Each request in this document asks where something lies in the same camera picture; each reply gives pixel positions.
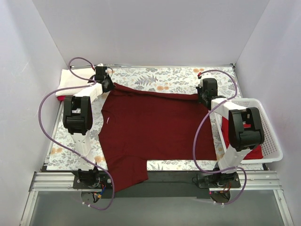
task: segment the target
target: floral tablecloth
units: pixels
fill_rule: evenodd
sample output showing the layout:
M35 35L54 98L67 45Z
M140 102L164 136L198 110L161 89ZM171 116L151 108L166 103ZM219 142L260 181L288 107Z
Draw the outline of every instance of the floral tablecloth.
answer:
M199 84L197 74L199 72L219 69L234 76L232 67L169 67L169 68L115 68L112 76L113 82L120 85L127 86L137 90L153 91L161 93L181 93L193 94L196 93L196 86ZM234 85L231 80L224 74L218 72L211 72L213 77L218 82L219 95L231 97L235 93ZM98 140L98 134L103 125L103 116L101 114L102 106L108 96L108 93L101 95L98 100L92 103L93 111L93 126L90 130L92 154L98 165L107 169L105 157ZM55 140L70 147L75 148L73 139L68 134L67 129L63 126L63 112L60 115L59 124L55 134ZM212 125L212 134L214 138L214 146L217 160L221 159L224 151L221 143L221 138L217 129L217 123L212 115L210 117ZM205 170L212 170L216 161L198 161L199 165ZM76 170L78 168L79 158L70 151L53 144L47 170ZM243 165L246 170L261 170L262 165L250 164ZM147 170L198 170L193 160L150 160L147 162Z

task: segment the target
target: gray floor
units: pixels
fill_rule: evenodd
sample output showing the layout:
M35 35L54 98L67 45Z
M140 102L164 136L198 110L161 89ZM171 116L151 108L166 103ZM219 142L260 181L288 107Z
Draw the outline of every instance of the gray floor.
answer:
M231 192L232 197L238 191ZM97 204L104 206L108 200ZM81 204L79 192L39 192L31 226L284 225L273 191L245 191L225 207L185 198L116 198L106 211Z

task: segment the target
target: white towel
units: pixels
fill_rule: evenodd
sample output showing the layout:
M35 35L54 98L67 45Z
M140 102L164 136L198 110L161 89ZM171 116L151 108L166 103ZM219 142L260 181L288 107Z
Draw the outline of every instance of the white towel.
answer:
M89 79L92 75L95 75L95 72L92 68L85 68L85 69L73 69L72 70L76 75L83 77L85 79ZM69 70L62 70L61 74L61 81L58 89L66 88L66 87L74 87L74 86L85 86L88 84L87 80L82 80L75 77ZM80 92L84 88L79 89L67 89L58 91L55 93L56 97L59 96L67 96L67 95L74 95Z

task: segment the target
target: table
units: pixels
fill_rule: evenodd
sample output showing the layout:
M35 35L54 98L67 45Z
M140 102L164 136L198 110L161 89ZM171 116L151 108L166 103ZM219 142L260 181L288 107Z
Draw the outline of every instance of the table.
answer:
M32 217L28 217L30 226L289 225L284 223L273 191L245 191L226 208L195 197L158 197L116 198L108 210L97 211L81 204L80 192L70 191L39 192L37 200ZM83 200L91 202L91 194ZM100 200L96 205L103 207L108 201Z
M202 71L219 69L229 73L238 83L233 68L228 67L119 67L114 68L112 76L113 82L127 86L137 90L153 91L161 93L180 93L193 94L196 93L196 86L199 84L197 74ZM231 80L224 74L219 72L210 72L218 82L219 95L231 97L235 93L234 85ZM107 169L104 154L101 144L98 140L98 134L103 125L103 117L101 108L108 96L108 93L101 95L92 103L93 126L90 130L92 154L97 164ZM75 148L73 139L63 126L63 111L60 111L57 119L57 126L53 137L58 142ZM221 143L221 138L217 128L215 117L210 117L212 125L212 134L214 138L214 146L217 160L221 159L224 150ZM77 170L79 157L70 151L61 148L56 144L52 144L47 157L47 170ZM216 161L198 161L200 167L205 170L212 170ZM244 164L246 170L262 170L261 164ZM193 160L150 160L147 162L147 170L198 170Z

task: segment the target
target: maroon t-shirt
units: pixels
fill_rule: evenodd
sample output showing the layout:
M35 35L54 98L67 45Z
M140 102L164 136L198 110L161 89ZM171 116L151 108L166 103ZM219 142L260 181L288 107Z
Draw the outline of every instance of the maroon t-shirt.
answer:
M99 140L117 192L148 179L147 160L191 160L195 133L208 110L197 94L115 85L103 105ZM196 157L216 160L209 119L199 133Z

